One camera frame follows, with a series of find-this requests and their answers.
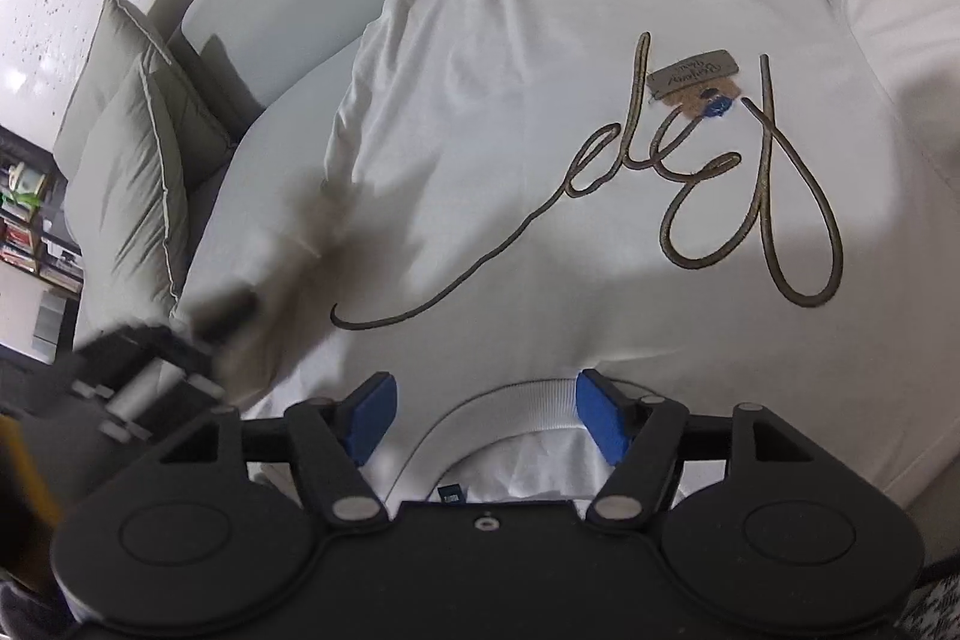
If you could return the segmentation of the bookshelf with books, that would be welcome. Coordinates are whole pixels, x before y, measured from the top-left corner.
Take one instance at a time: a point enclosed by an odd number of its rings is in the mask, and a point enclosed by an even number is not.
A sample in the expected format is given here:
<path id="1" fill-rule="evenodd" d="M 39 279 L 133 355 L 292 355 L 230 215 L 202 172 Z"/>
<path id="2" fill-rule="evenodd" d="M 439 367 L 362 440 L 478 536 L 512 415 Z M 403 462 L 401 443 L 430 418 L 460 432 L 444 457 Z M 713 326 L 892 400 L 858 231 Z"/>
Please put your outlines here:
<path id="1" fill-rule="evenodd" d="M 2 131 L 2 351 L 50 364 L 73 344 L 85 270 L 52 154 Z"/>

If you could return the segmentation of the beige cushion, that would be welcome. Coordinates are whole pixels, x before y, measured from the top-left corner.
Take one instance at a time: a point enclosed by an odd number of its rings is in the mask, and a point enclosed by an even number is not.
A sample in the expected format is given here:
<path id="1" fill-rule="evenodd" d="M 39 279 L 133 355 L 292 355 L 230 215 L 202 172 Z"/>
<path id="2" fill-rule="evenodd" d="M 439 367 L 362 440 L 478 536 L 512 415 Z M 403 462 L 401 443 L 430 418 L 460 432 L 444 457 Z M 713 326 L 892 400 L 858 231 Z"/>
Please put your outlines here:
<path id="1" fill-rule="evenodd" d="M 103 0 L 53 159 L 85 265 L 80 315 L 99 333 L 176 310 L 192 257 L 190 197 L 235 140 L 153 23 Z"/>

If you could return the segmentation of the blue white patterned cloth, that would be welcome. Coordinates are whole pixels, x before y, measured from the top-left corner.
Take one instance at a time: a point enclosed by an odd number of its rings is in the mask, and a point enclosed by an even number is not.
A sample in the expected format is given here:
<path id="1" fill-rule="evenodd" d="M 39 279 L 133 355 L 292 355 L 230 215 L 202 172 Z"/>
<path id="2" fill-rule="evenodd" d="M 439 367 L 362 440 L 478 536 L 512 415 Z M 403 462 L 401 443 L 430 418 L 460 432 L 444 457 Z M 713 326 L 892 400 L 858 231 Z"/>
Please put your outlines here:
<path id="1" fill-rule="evenodd" d="M 960 638 L 960 593 L 958 555 L 928 565 L 919 577 L 918 603 L 898 622 L 896 637 L 910 640 L 958 640 Z"/>

